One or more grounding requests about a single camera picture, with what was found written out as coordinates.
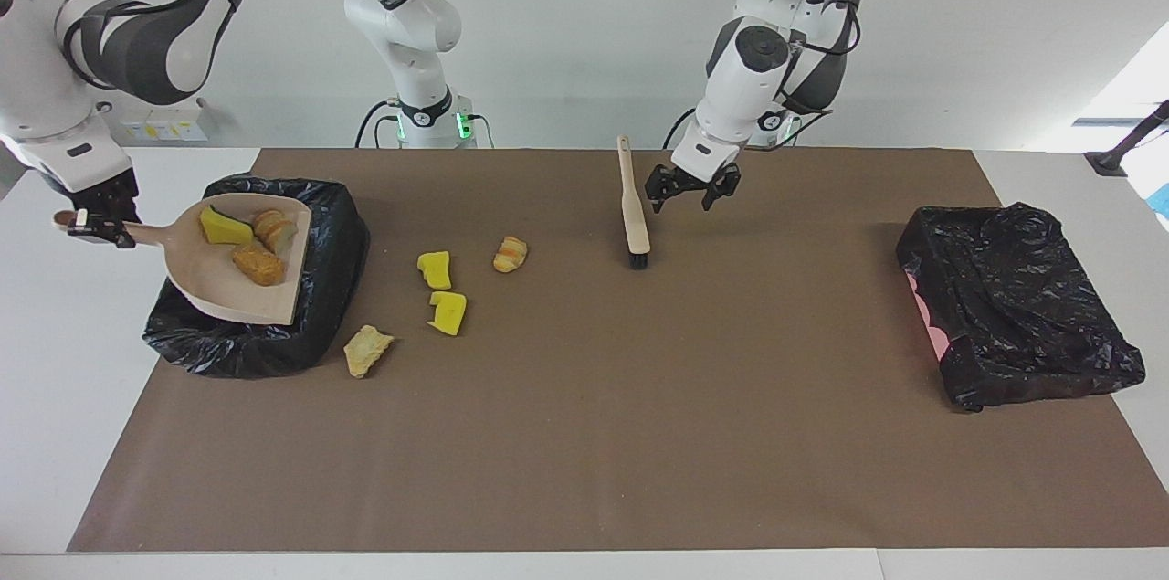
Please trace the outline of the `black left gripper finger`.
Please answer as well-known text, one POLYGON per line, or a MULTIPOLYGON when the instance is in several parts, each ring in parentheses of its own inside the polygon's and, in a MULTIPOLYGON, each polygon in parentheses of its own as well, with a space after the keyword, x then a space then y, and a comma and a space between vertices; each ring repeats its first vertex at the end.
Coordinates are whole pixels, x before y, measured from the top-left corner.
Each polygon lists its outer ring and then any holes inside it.
POLYGON ((660 208, 677 196, 680 182, 675 173, 675 168, 653 167, 646 179, 646 199, 655 214, 660 213, 660 208))
POLYGON ((738 184, 742 180, 742 172, 738 164, 726 164, 714 173, 714 177, 706 182, 703 196, 703 209, 711 210, 717 200, 724 196, 732 196, 738 184))

